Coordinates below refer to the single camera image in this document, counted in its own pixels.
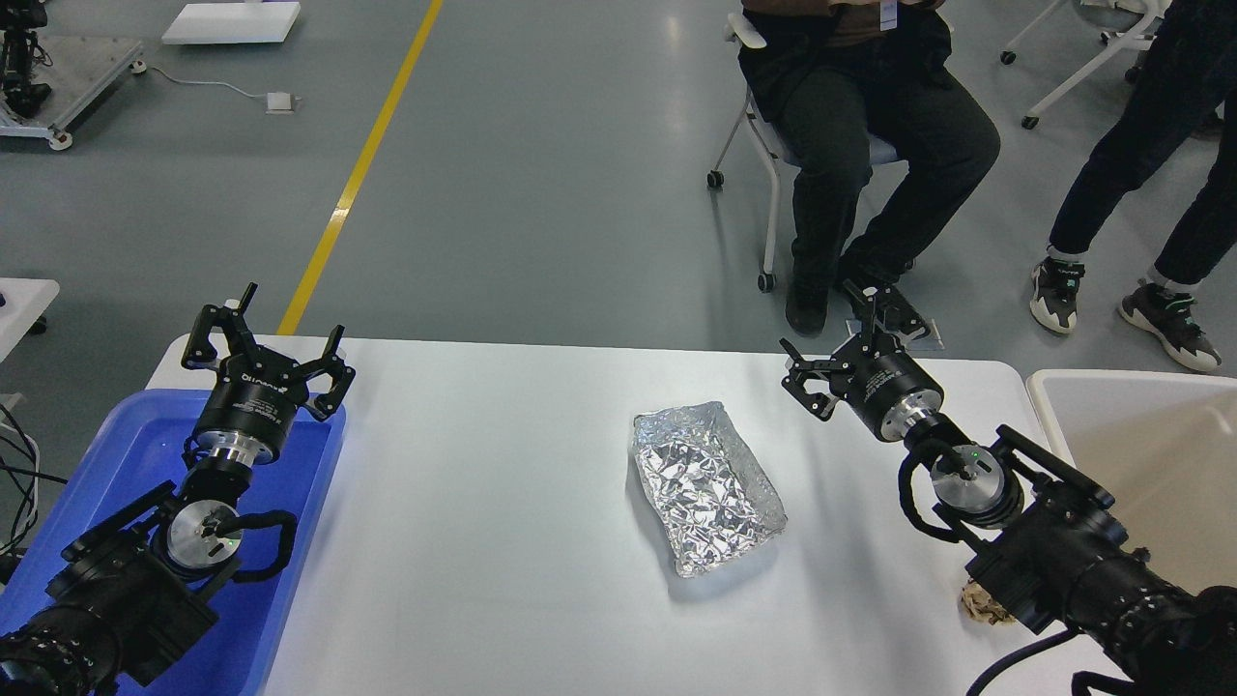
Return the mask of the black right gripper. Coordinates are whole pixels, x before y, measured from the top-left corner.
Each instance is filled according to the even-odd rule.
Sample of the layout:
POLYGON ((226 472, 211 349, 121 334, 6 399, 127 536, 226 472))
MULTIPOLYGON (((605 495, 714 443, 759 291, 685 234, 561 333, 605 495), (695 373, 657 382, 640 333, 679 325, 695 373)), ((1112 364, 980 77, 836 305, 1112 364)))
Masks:
POLYGON ((844 279, 842 291, 862 328, 897 340, 849 340, 839 347, 840 359, 808 360, 781 337, 788 356, 782 388, 819 422, 829 422, 844 399, 880 441, 901 441, 944 404, 943 386, 910 357, 898 336, 922 331, 925 316, 892 283, 856 286, 844 279), (823 382, 825 391, 808 391, 809 382, 823 382), (840 382, 842 396, 834 382, 840 382))

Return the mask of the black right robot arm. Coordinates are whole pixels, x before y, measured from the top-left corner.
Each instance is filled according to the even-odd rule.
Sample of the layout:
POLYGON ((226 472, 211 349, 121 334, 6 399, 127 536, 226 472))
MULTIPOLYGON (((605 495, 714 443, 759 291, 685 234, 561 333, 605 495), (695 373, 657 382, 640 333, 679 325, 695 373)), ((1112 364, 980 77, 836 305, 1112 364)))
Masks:
POLYGON ((1113 494, 1016 428, 975 443, 943 413, 943 386, 882 326, 894 291, 845 289, 858 302, 860 331, 809 360, 782 339, 781 384, 826 422, 847 404, 882 443, 905 445, 901 511, 928 537, 974 551, 967 576, 1038 640, 977 677, 980 695, 1029 656, 1075 637, 1094 639, 1121 677, 1072 674, 1074 695, 1232 695, 1235 590, 1190 593, 1127 551, 1128 533, 1110 514, 1113 494))

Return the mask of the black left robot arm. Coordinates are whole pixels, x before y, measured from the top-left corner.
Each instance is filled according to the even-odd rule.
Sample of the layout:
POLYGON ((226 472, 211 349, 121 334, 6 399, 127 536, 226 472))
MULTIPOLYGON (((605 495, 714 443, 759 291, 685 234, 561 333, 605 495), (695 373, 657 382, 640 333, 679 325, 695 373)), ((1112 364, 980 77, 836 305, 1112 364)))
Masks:
POLYGON ((256 294, 205 304, 181 363, 216 376, 183 445, 186 478, 163 481, 80 533, 45 590, 49 605, 2 637, 5 695, 115 695, 121 675, 148 684, 181 661, 219 614, 228 584, 275 579, 294 555, 292 511, 240 511, 254 470, 275 464, 294 417, 339 414, 357 372, 332 329, 301 362, 257 342, 245 321, 256 294))

